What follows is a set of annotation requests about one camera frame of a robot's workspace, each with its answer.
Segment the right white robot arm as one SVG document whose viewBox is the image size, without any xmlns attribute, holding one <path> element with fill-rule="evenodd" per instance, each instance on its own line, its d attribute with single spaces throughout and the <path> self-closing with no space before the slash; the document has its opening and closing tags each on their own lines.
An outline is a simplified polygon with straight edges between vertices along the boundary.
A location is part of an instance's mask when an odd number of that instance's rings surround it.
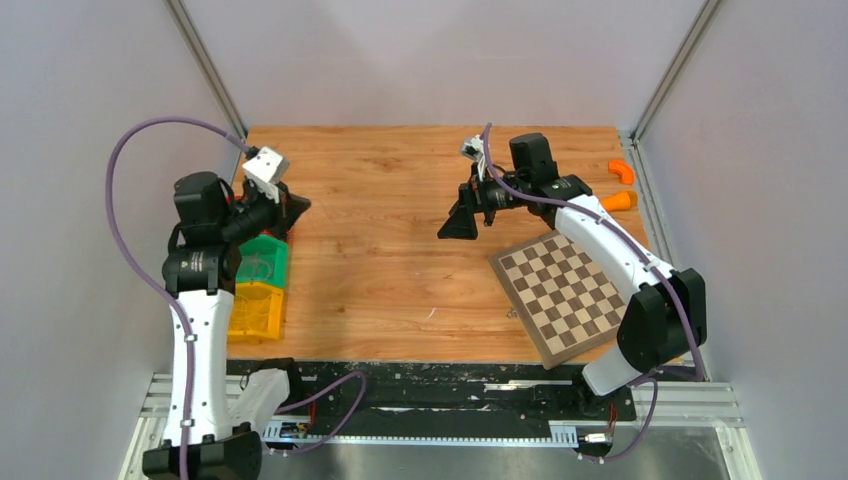
<svg viewBox="0 0 848 480">
<path fill-rule="evenodd" d="M 487 132 L 464 141 L 460 152 L 472 161 L 471 173 L 437 236 L 474 240 L 477 215 L 491 225 L 496 212 L 525 207 L 587 253 L 611 281 L 626 310 L 615 347 L 585 366 L 583 382 L 572 388 L 575 411 L 598 416 L 609 407 L 611 392 L 637 384 L 685 353 L 695 363 L 691 380 L 704 380 L 699 351 L 707 337 L 703 277 L 652 254 L 612 218 L 584 181 L 561 175 L 544 135 L 517 136 L 509 148 L 514 169 L 499 174 Z"/>
</svg>

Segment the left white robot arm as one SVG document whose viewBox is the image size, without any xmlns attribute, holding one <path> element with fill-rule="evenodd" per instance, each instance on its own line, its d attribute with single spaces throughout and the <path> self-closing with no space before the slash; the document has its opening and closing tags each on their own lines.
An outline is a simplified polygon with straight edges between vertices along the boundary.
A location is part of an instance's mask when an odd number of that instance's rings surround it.
<svg viewBox="0 0 848 480">
<path fill-rule="evenodd" d="M 266 446 L 261 434 L 278 410 L 306 399 L 296 363 L 272 359 L 248 374 L 229 404 L 227 336 L 235 306 L 240 248 L 265 231 L 286 233 L 311 206 L 278 182 L 265 192 L 252 180 L 236 198 L 204 171 L 175 183 L 179 221 L 162 267 L 175 335 L 170 410 L 159 446 L 142 458 L 149 479 L 256 479 Z"/>
</svg>

